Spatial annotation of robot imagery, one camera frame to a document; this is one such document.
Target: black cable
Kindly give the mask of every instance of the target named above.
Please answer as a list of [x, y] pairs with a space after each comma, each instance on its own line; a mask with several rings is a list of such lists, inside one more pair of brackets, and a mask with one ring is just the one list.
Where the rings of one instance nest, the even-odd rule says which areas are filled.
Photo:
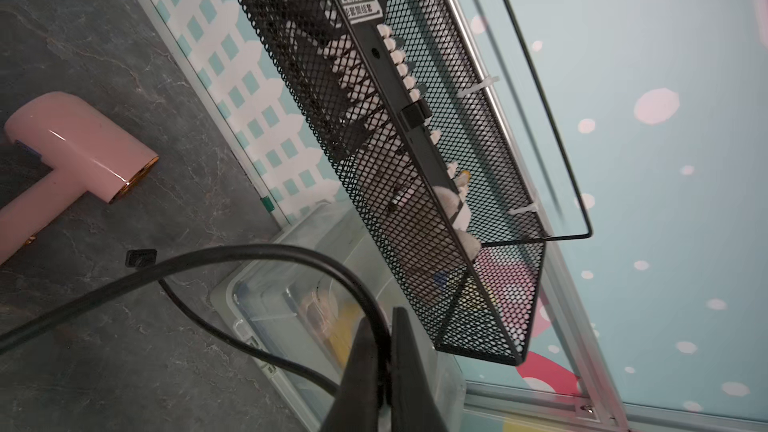
[[201, 316], [197, 315], [192, 309], [190, 309], [189, 306], [187, 306], [187, 304], [184, 303], [178, 295], [176, 295], [173, 289], [170, 288], [165, 279], [160, 279], [158, 283], [163, 288], [168, 298], [179, 308], [179, 310], [184, 312], [184, 315], [186, 315], [189, 320], [195, 322], [198, 327], [202, 328], [207, 333], [213, 335], [220, 341], [226, 343], [232, 348], [239, 350], [240, 352], [244, 352], [251, 357], [255, 357], [259, 360], [267, 362], [268, 364], [275, 365], [283, 370], [291, 372], [292, 374], [303, 377], [304, 379], [307, 379], [313, 384], [317, 385], [317, 387], [323, 389], [325, 392], [328, 392], [332, 396], [336, 395], [336, 392], [339, 390], [339, 385], [333, 380], [329, 379], [325, 375], [322, 375], [320, 372], [316, 372], [308, 367], [303, 366], [302, 364], [297, 364], [292, 360], [277, 357], [276, 355], [272, 355], [263, 350], [259, 350], [239, 339], [232, 337], [226, 332], [219, 330], [209, 322], [203, 320]]
[[[386, 379], [388, 376], [391, 338], [389, 336], [389, 328], [387, 327], [383, 312], [379, 309], [376, 300], [371, 295], [370, 291], [364, 284], [360, 283], [358, 277], [347, 267], [332, 258], [305, 248], [283, 244], [231, 245], [206, 248], [169, 258], [159, 264], [142, 268], [119, 280], [97, 288], [59, 308], [46, 312], [40, 317], [37, 317], [20, 327], [4, 333], [0, 336], [0, 354], [4, 354], [13, 348], [16, 348], [17, 346], [24, 344], [24, 342], [29, 341], [80, 314], [89, 312], [102, 304], [110, 302], [111, 300], [136, 290], [139, 287], [143, 287], [146, 284], [159, 281], [168, 275], [182, 272], [190, 268], [200, 267], [202, 265], [241, 260], [282, 260], [295, 262], [314, 268], [337, 280], [338, 283], [340, 283], [341, 286], [354, 297], [357, 303], [360, 304], [360, 308], [370, 321], [373, 338], [379, 351], [379, 379], [382, 382]], [[181, 301], [179, 301], [177, 305], [183, 305], [184, 308], [187, 308], [186, 304]], [[321, 383], [315, 383], [325, 390]]]

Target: yellow object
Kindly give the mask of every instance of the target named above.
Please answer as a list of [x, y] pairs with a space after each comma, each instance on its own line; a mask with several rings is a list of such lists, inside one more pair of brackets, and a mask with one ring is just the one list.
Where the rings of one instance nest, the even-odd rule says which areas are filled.
[[469, 184], [470, 178], [472, 178], [472, 174], [469, 173], [469, 170], [462, 170], [458, 173], [458, 176], [453, 179], [453, 181], [456, 184], [456, 187], [464, 187]]
[[361, 314], [358, 304], [346, 304], [339, 311], [339, 318], [333, 323], [328, 333], [328, 344], [342, 367], [346, 366], [355, 337], [355, 326]]

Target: mesh shelf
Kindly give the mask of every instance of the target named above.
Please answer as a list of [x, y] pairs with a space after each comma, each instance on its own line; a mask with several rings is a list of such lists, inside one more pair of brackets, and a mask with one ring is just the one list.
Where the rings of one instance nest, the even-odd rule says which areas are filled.
[[520, 364], [544, 244], [485, 247], [470, 262], [432, 189], [452, 186], [442, 158], [472, 174], [469, 232], [481, 242], [545, 233], [534, 212], [507, 214], [532, 199], [484, 93], [456, 97], [478, 78], [444, 0], [379, 0], [426, 86], [439, 154], [422, 126], [403, 125], [411, 100], [394, 63], [379, 59], [375, 25], [351, 24], [339, 0], [238, 1], [436, 349]]

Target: sticker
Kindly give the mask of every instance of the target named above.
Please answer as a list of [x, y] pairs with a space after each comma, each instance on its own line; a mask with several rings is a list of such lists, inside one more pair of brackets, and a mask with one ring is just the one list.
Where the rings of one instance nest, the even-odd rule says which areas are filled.
[[381, 19], [384, 17], [382, 7], [378, 0], [339, 0], [350, 24], [358, 24], [366, 20]]
[[272, 203], [269, 197], [262, 197], [261, 203], [264, 204], [267, 212], [272, 212], [275, 209], [275, 205]]

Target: hair dryer handle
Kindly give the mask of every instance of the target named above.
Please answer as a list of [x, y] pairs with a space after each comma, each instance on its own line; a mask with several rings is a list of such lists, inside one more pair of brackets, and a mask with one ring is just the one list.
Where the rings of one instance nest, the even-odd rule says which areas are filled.
[[77, 177], [55, 168], [0, 209], [0, 264], [84, 193]]

